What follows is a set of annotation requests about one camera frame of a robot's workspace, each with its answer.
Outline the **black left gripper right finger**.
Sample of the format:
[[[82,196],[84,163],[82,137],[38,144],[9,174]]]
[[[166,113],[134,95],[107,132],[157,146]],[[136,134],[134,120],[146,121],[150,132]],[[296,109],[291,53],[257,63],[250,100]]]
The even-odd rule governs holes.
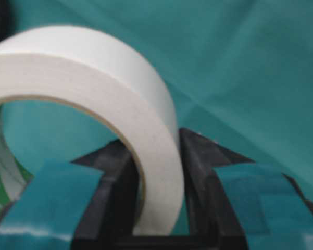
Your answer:
[[[313,249],[313,202],[291,176],[181,128],[190,228],[218,249]]]

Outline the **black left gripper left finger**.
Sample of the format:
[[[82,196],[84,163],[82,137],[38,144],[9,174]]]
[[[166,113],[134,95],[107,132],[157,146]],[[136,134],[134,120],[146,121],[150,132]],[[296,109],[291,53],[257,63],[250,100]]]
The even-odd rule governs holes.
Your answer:
[[[116,140],[52,162],[0,214],[0,249],[111,249],[131,236],[139,175]]]

